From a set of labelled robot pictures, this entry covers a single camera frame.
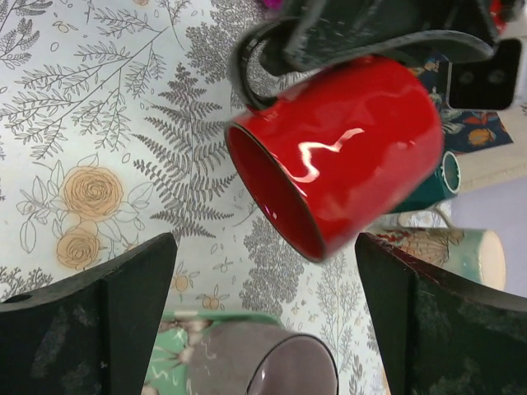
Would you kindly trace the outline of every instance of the patterned mug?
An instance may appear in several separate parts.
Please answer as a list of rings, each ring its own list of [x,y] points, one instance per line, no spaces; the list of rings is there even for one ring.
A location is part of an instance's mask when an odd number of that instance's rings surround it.
[[[371,227],[367,232],[458,276],[497,290],[505,288],[505,254],[491,230]]]
[[[233,321],[194,347],[189,395],[337,395],[331,352],[316,337],[277,325]]]

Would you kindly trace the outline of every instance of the floral tablecloth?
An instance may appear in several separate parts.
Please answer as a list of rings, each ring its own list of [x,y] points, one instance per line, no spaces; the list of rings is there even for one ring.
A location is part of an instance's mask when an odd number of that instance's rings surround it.
[[[262,18],[251,0],[0,0],[0,300],[171,231],[171,305],[276,314],[327,342],[341,393],[384,393],[352,246],[303,260],[227,154],[226,60]]]

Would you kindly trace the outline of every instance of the mug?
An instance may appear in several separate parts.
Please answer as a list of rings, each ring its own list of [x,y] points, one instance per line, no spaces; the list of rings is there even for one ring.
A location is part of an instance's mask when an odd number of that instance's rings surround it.
[[[491,230],[371,227],[367,232],[458,276],[505,289],[505,254],[500,238]]]
[[[337,395],[331,352],[316,337],[277,325],[233,321],[194,347],[189,395]]]
[[[277,97],[253,92],[251,54],[288,23],[256,26],[235,47],[231,83],[248,110],[226,125],[225,138],[265,216],[301,255],[321,262],[435,170],[443,134],[427,91],[388,58],[325,69]]]
[[[426,210],[457,196],[461,187],[461,172],[458,160],[451,151],[445,151],[436,171],[404,199],[392,214]]]
[[[258,311],[182,310],[180,303],[170,305],[157,330],[141,395],[191,395],[187,368],[194,348],[218,325],[236,321],[282,327],[278,318]]]

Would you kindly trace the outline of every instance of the orange rose print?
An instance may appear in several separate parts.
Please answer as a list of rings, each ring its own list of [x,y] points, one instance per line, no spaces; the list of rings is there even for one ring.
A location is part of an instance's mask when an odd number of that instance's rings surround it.
[[[101,167],[75,167],[63,183],[63,199],[68,209],[83,220],[103,221],[121,204],[123,187],[117,177]]]
[[[62,265],[73,269],[83,269],[96,261],[100,241],[96,237],[97,225],[84,221],[70,228],[57,244],[57,259]]]

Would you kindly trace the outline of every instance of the gray mug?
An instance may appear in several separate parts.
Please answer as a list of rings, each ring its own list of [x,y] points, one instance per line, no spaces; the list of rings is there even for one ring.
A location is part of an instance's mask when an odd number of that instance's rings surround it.
[[[189,395],[337,395],[331,352],[318,338],[276,325],[223,323],[195,346]]]

